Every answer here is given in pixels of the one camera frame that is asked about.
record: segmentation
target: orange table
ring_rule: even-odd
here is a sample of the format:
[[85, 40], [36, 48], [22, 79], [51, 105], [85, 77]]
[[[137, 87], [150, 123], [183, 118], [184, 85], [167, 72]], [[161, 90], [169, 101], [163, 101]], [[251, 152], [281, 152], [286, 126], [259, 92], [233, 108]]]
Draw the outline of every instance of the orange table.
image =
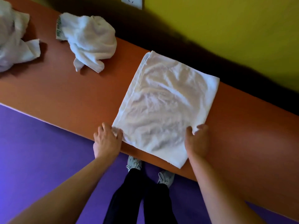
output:
[[[93, 139], [102, 121], [112, 124], [148, 51], [118, 39], [103, 72], [84, 67], [79, 74], [69, 44], [55, 39], [59, 13], [29, 0], [7, 1], [30, 14], [24, 39], [41, 39], [42, 56], [0, 75], [0, 103]], [[226, 182], [245, 200], [299, 220], [299, 117], [220, 83], [206, 123], [208, 160]], [[195, 180], [188, 161], [178, 169], [125, 143], [122, 152]]]

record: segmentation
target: purple floor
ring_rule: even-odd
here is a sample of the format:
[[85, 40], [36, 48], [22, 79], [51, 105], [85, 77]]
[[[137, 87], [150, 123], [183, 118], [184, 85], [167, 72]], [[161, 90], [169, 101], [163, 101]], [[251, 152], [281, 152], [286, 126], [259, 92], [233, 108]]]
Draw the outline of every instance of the purple floor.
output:
[[[0, 224], [92, 161], [92, 144], [88, 139], [0, 105]], [[127, 159], [125, 154], [118, 156], [77, 223], [103, 222], [110, 199], [126, 176]], [[148, 163], [145, 168], [148, 176], [157, 180], [159, 168]], [[211, 223], [196, 182], [176, 176], [170, 196], [178, 223]], [[296, 223], [263, 208], [251, 207], [267, 223]], [[138, 223], [144, 223], [143, 206]]]

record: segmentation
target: wall socket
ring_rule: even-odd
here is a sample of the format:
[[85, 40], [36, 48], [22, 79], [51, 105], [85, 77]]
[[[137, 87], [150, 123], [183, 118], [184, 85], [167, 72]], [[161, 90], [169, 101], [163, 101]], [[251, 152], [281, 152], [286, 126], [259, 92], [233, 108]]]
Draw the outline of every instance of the wall socket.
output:
[[142, 0], [121, 0], [123, 3], [142, 9]]

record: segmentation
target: white towel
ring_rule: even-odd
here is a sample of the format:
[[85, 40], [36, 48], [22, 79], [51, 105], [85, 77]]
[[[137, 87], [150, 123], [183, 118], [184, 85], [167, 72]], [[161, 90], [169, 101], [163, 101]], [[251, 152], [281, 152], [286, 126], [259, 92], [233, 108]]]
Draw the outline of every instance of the white towel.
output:
[[70, 44], [76, 58], [76, 71], [87, 65], [96, 72], [104, 69], [100, 60], [111, 58], [116, 50], [114, 28], [100, 16], [75, 16], [63, 13], [56, 25], [56, 38]]
[[219, 78], [147, 53], [133, 77], [113, 126], [124, 142], [181, 168], [187, 160], [185, 129], [203, 124]]
[[0, 72], [40, 56], [39, 39], [21, 40], [28, 22], [29, 14], [15, 11], [9, 2], [0, 0]]

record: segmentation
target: sneaker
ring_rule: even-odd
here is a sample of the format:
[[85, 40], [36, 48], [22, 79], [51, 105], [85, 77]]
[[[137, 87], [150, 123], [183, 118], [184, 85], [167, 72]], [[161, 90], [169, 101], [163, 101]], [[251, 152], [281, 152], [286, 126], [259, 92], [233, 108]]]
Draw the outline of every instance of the sneaker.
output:
[[173, 183], [174, 175], [175, 175], [174, 173], [172, 173], [168, 170], [163, 170], [163, 171], [158, 173], [159, 180], [158, 180], [157, 183], [158, 184], [165, 184], [169, 188], [171, 186], [171, 184]]
[[134, 158], [132, 156], [129, 156], [129, 158], [128, 158], [128, 165], [126, 167], [128, 169], [128, 172], [132, 168], [141, 170], [141, 168], [142, 168], [142, 161], [140, 159], [136, 159], [136, 158]]

